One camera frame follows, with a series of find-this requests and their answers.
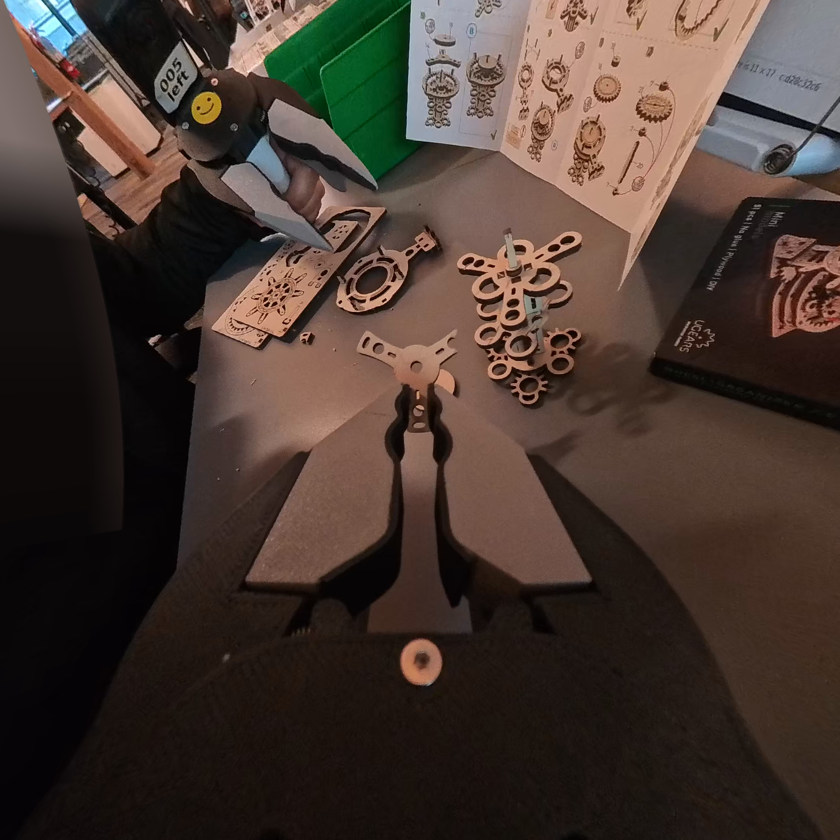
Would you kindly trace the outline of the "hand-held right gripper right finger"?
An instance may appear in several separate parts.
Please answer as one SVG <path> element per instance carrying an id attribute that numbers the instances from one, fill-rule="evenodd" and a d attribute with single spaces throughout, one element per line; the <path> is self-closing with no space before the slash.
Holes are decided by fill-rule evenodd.
<path id="1" fill-rule="evenodd" d="M 436 393 L 438 568 L 451 605 L 497 606 L 592 583 L 524 449 L 447 392 Z"/>

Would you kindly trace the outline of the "round wooden frame part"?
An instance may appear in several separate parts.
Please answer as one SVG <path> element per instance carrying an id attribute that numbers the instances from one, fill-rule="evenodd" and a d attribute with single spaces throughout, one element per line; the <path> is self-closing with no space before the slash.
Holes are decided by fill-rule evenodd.
<path id="1" fill-rule="evenodd" d="M 378 247 L 369 255 L 357 259 L 351 268 L 339 277 L 337 306 L 346 312 L 364 313 L 382 309 L 402 288 L 410 261 L 421 253 L 437 252 L 441 244 L 434 231 L 425 226 L 414 243 L 405 250 Z M 383 272 L 380 285 L 370 291 L 361 289 L 361 282 L 371 272 Z"/>

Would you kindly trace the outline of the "wooden sheet with ship wheel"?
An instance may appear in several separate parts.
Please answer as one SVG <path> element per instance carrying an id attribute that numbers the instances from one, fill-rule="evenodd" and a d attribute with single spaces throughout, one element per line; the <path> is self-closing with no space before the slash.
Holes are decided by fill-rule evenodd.
<path id="1" fill-rule="evenodd" d="M 293 268 L 299 277 L 298 288 L 301 294 L 287 307 L 287 317 L 283 321 L 287 328 L 281 338 L 302 321 L 303 313 L 385 214 L 386 210 L 382 206 L 328 207 L 318 218 L 317 226 L 322 236 L 333 246 L 332 253 L 286 239 L 266 262 L 260 271 Z"/>

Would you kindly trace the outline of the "white cardboard box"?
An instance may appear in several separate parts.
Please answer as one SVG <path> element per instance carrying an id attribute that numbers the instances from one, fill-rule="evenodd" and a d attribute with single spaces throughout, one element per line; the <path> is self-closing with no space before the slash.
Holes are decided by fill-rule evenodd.
<path id="1" fill-rule="evenodd" d="M 817 122 L 839 92 L 839 2 L 772 1 L 724 91 Z"/>

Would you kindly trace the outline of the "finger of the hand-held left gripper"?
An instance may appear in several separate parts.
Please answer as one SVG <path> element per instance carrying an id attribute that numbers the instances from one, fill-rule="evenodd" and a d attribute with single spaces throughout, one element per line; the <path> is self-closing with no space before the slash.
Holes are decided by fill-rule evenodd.
<path id="1" fill-rule="evenodd" d="M 278 148 L 304 161 L 333 189 L 346 192 L 347 181 L 378 189 L 373 175 L 324 120 L 280 99 L 271 103 L 267 114 Z"/>
<path id="2" fill-rule="evenodd" d="M 222 183 L 248 205 L 256 220 L 264 226 L 315 249 L 333 252 L 331 243 L 277 195 L 269 179 L 253 164 L 246 162 L 229 166 Z"/>

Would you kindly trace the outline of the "folded paper instruction sheet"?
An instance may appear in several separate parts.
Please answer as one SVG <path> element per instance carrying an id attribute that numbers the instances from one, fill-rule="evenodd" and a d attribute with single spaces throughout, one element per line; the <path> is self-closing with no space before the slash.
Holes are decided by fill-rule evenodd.
<path id="1" fill-rule="evenodd" d="M 625 277 L 768 4 L 411 2 L 406 137 L 500 152 L 628 232 Z"/>

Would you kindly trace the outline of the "green plastic bin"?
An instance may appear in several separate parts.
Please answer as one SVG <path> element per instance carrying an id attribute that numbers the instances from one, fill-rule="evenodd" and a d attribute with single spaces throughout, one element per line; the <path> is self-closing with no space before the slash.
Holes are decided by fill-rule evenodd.
<path id="1" fill-rule="evenodd" d="M 409 16 L 402 1 L 338 1 L 264 61 L 379 178 L 412 154 L 406 138 Z"/>

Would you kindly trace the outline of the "person's left forearm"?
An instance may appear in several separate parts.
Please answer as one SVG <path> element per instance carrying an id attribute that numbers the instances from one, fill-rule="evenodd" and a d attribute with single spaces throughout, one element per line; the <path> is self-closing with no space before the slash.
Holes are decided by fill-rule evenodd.
<path id="1" fill-rule="evenodd" d="M 107 238 L 86 223 L 108 320 L 145 338 L 173 333 L 203 306 L 207 282 L 267 229 L 228 206 L 189 168 L 141 224 Z"/>

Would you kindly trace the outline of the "person's left hand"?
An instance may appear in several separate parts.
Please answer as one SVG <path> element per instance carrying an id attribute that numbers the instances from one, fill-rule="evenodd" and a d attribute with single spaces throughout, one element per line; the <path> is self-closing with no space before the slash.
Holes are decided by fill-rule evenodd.
<path id="1" fill-rule="evenodd" d="M 282 153 L 280 159 L 289 175 L 288 189 L 281 193 L 281 197 L 313 224 L 321 212 L 326 192 L 320 174 L 292 154 Z"/>

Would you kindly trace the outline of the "pale plastic case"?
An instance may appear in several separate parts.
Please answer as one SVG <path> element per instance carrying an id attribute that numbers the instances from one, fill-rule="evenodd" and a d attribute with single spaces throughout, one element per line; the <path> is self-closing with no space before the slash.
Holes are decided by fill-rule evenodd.
<path id="1" fill-rule="evenodd" d="M 772 177 L 824 175 L 839 167 L 837 139 L 722 106 L 713 109 L 696 147 Z"/>

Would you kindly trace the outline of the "black product box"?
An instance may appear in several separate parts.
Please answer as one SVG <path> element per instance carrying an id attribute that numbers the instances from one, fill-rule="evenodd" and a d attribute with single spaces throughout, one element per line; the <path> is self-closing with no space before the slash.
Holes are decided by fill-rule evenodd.
<path id="1" fill-rule="evenodd" d="M 837 430 L 838 201 L 745 199 L 649 370 Z"/>

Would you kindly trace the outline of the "person's black clothed body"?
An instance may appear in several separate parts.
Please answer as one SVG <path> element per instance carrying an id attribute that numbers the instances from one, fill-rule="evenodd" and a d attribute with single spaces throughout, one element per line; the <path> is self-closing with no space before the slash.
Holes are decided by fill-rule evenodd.
<path id="1" fill-rule="evenodd" d="M 13 838 L 89 728 L 175 568 L 194 386 L 150 345 L 179 316 L 110 317 L 122 408 L 122 527 L 2 542 L 2 838 Z"/>

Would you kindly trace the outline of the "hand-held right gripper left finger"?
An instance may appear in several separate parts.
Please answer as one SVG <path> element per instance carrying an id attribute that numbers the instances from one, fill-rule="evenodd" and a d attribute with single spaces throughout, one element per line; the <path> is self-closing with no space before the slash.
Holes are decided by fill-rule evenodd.
<path id="1" fill-rule="evenodd" d="M 367 609 L 395 582 L 407 389 L 392 387 L 308 453 L 245 577 L 256 592 Z"/>

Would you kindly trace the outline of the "wooden table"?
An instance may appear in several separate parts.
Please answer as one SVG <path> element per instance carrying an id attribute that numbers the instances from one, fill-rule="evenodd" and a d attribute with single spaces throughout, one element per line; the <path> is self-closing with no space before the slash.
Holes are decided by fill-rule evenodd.
<path id="1" fill-rule="evenodd" d="M 154 163 L 148 159 L 140 147 L 131 141 L 76 82 L 68 79 L 61 72 L 58 66 L 37 47 L 15 17 L 12 17 L 12 23 L 29 65 L 37 78 L 57 94 L 62 105 L 73 111 L 141 180 L 152 176 L 155 169 Z"/>

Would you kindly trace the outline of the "three-arm wooden part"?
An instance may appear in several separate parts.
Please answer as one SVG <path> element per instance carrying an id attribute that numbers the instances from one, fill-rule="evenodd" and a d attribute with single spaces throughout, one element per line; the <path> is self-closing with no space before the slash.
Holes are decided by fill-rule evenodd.
<path id="1" fill-rule="evenodd" d="M 432 430 L 429 388 L 435 385 L 439 369 L 456 354 L 456 348 L 450 345 L 456 335 L 457 330 L 453 330 L 432 345 L 411 344 L 401 349 L 366 331 L 358 342 L 358 353 L 388 364 L 395 378 L 411 389 L 408 432 Z"/>

